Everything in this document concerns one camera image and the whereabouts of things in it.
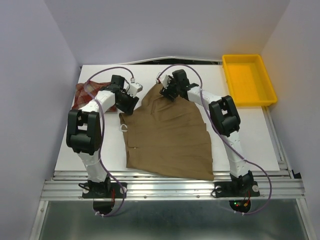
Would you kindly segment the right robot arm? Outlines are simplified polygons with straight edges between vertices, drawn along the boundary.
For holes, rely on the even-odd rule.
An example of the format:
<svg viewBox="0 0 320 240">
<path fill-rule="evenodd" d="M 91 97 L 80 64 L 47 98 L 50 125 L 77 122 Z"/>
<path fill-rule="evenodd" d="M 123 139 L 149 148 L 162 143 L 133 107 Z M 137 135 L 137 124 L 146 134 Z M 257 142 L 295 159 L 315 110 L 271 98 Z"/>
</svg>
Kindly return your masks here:
<svg viewBox="0 0 320 240">
<path fill-rule="evenodd" d="M 174 71 L 172 75 L 160 73 L 156 81 L 162 84 L 160 94 L 168 100 L 181 97 L 204 108 L 214 132 L 223 142 L 229 161 L 231 181 L 220 187 L 231 190 L 235 195 L 251 191 L 254 177 L 243 157 L 239 136 L 241 119 L 233 98 L 204 91 L 202 82 L 190 83 L 183 69 Z"/>
</svg>

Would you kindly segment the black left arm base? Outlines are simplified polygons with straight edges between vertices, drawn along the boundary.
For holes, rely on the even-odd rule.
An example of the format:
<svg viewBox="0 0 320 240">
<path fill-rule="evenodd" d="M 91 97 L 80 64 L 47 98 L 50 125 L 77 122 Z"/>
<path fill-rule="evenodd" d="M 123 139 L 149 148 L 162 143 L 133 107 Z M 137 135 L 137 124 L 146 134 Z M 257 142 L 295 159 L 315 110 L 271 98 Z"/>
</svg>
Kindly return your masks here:
<svg viewBox="0 0 320 240">
<path fill-rule="evenodd" d="M 83 199 L 122 199 L 124 195 L 122 188 L 116 182 L 91 182 L 79 183 L 82 189 Z"/>
</svg>

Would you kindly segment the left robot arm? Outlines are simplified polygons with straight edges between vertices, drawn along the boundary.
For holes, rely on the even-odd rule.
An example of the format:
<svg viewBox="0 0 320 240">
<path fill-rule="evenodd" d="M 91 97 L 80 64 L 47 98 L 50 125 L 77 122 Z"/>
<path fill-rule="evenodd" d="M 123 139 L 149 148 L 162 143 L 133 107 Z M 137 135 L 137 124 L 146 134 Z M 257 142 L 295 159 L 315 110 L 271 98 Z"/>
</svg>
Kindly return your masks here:
<svg viewBox="0 0 320 240">
<path fill-rule="evenodd" d="M 110 175 L 101 160 L 104 133 L 101 120 L 112 107 L 127 115 L 133 114 L 139 100 L 137 93 L 143 90 L 143 86 L 132 78 L 124 87 L 125 81 L 124 77 L 113 75 L 110 84 L 103 86 L 85 106 L 68 113 L 66 144 L 78 154 L 87 171 L 87 182 L 80 184 L 85 194 L 106 197 L 111 193 Z"/>
</svg>

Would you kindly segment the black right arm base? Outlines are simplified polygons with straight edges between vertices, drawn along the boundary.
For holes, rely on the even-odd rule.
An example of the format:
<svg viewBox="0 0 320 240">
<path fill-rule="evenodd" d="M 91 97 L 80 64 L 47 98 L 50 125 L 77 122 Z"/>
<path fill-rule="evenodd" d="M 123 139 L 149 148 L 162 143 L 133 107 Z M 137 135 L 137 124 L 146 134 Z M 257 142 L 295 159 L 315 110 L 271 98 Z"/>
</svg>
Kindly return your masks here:
<svg viewBox="0 0 320 240">
<path fill-rule="evenodd" d="M 259 197 L 260 191 L 256 181 L 240 184 L 236 181 L 218 181 L 214 183 L 211 196 L 214 198 Z"/>
</svg>

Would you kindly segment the tan skirt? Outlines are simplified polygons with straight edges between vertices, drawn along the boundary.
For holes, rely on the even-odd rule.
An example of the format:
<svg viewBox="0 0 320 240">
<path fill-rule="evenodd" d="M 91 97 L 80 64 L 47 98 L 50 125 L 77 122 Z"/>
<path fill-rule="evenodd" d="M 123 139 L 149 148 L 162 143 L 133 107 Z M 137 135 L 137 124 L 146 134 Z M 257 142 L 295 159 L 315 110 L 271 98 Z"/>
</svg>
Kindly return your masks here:
<svg viewBox="0 0 320 240">
<path fill-rule="evenodd" d="M 132 115 L 119 114 L 126 167 L 173 178 L 212 181 L 212 142 L 195 103 L 170 101 L 155 84 Z"/>
</svg>

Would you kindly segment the red plaid skirt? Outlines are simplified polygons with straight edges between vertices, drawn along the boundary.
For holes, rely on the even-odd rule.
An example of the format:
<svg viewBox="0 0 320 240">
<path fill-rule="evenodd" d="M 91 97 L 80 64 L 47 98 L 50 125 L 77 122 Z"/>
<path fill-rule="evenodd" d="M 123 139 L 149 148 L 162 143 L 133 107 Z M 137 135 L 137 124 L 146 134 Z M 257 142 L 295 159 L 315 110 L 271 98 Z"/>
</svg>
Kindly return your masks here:
<svg viewBox="0 0 320 240">
<path fill-rule="evenodd" d="M 93 98 L 86 92 L 95 97 L 102 87 L 107 87 L 110 82 L 95 82 L 91 81 L 86 87 L 84 83 L 77 83 L 75 86 L 75 95 L 73 99 L 72 110 L 79 110 L 87 105 Z"/>
</svg>

